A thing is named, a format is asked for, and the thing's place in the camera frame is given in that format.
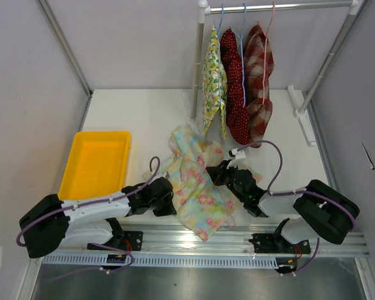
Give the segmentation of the floral cloth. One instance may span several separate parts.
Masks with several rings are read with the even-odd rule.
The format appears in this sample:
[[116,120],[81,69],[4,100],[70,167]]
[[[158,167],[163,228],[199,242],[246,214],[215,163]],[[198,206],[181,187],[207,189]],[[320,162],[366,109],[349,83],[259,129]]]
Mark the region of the floral cloth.
[[236,197],[224,186],[214,186],[206,171],[224,159],[221,144],[206,141],[185,126],[177,127],[169,138],[172,157],[161,163],[160,171],[169,173],[176,219],[207,241],[226,224],[226,209],[237,208]]

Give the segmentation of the red plaid skirt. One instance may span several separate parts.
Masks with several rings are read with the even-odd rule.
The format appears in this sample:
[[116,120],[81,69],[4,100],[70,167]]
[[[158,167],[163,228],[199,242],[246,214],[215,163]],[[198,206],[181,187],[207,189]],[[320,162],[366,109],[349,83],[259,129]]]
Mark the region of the red plaid skirt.
[[267,45],[267,68],[265,79],[265,102],[261,105],[263,97],[263,60],[265,32],[260,24],[250,30],[244,45],[244,73],[246,90],[246,107],[248,115],[249,141],[263,139],[273,113],[273,103],[269,95],[269,77],[274,70],[274,58],[271,45]]

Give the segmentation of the pink wire hanger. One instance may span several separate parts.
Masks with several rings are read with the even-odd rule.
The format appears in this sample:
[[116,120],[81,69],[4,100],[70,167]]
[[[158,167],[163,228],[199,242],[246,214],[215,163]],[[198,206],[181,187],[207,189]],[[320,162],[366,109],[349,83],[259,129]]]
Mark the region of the pink wire hanger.
[[230,229],[230,230],[235,230],[237,228],[237,225],[236,225],[236,220],[234,218],[234,209],[233,208],[227,208],[226,209],[226,226]]
[[265,43],[264,43],[264,60],[263,60],[263,76],[262,76],[262,102],[261,105],[264,105],[265,102],[265,79],[266,79],[266,68],[267,68],[267,49],[268,49],[268,36],[269,36],[269,31],[271,29],[273,19],[274,19],[274,14],[275,14],[275,9],[276,9],[276,3],[273,1],[272,2],[272,16],[270,18],[269,24],[267,26],[267,30],[265,32]]

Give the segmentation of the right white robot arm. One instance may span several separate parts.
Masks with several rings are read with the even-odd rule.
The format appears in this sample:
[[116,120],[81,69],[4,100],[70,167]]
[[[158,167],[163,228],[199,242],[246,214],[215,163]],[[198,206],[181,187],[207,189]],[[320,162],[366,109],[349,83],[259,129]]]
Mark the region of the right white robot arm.
[[265,241],[250,240],[265,253],[288,253],[291,248],[314,238],[342,244],[359,216],[359,207],[318,179],[300,190],[270,192],[257,185],[251,171],[232,167],[229,160],[209,166],[215,186],[224,186],[255,218],[284,216]]

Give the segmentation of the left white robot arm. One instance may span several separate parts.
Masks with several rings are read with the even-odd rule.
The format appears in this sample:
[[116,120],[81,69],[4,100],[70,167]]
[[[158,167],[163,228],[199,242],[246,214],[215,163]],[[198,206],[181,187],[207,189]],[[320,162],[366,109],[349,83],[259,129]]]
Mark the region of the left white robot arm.
[[163,176],[102,198],[62,201],[57,194],[49,194],[19,220],[16,243],[27,249],[30,258],[67,247],[122,248],[119,219],[148,211],[156,217],[175,215],[173,196],[173,186]]

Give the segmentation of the red polka dot garment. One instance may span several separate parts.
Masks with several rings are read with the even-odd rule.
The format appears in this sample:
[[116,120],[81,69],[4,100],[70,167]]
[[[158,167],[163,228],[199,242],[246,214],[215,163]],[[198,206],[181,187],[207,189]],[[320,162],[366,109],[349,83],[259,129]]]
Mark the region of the red polka dot garment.
[[248,114],[244,106],[243,65],[232,29],[222,34],[220,52],[227,76],[226,125],[233,139],[246,145],[249,141],[249,129]]

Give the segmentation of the yellow plastic tray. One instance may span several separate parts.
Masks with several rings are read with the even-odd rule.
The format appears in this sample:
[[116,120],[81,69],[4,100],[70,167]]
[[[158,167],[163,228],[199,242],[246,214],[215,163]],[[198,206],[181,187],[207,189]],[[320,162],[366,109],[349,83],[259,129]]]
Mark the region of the yellow plastic tray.
[[58,191],[59,199],[96,198],[121,190],[130,149],[128,131],[77,132]]

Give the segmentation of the yellow lemon print garment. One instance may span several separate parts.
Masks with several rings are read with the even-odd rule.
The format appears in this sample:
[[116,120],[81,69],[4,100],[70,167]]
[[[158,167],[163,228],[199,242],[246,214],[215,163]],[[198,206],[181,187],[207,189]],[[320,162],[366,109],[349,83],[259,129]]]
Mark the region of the yellow lemon print garment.
[[228,79],[221,62],[218,29],[213,25],[202,66],[203,134],[208,132],[215,115],[219,113],[221,137],[226,138],[227,94]]

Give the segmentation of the metal clothes rack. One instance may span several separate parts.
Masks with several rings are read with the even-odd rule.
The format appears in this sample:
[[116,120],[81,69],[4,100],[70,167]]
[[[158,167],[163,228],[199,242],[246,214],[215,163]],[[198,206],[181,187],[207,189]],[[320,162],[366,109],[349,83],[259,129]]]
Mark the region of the metal clothes rack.
[[344,41],[353,29],[355,22],[362,9],[367,4],[366,1],[321,1],[321,2],[305,2],[295,4],[270,4],[270,5],[255,5],[255,6],[234,6],[234,7],[211,7],[207,1],[199,1],[197,4],[197,31],[196,42],[194,49],[194,69],[193,69],[193,83],[192,95],[182,93],[182,98],[191,101],[191,108],[189,116],[187,117],[187,125],[195,132],[198,133],[198,119],[197,119],[197,103],[198,103],[198,88],[199,88],[199,73],[201,66],[201,53],[203,49],[203,32],[206,16],[211,14],[231,14],[231,13],[251,13],[262,11],[283,11],[283,10],[298,10],[298,9],[322,9],[322,8],[349,8],[347,16],[326,56],[321,68],[319,69],[315,80],[311,84],[307,94],[300,96],[299,91],[294,86],[289,85],[287,92],[291,98],[293,108],[293,116],[298,121],[306,143],[308,146],[316,146],[316,137],[311,120],[308,114],[307,107],[310,100],[321,83],[326,71],[331,63],[334,61],[336,53],[341,49]]

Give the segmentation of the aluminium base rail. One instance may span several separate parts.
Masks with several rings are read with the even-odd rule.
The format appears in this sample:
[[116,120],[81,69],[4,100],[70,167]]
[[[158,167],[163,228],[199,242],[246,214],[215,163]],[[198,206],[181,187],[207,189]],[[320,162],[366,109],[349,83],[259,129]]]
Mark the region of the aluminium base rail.
[[[143,232],[141,253],[182,254],[203,256],[243,256],[252,254],[249,243],[254,233],[271,233],[273,223],[252,226],[222,227],[208,241],[202,241],[191,230],[180,224],[123,224],[127,231]],[[340,245],[320,240],[317,253],[321,258],[369,258],[370,252],[364,234],[350,232]]]

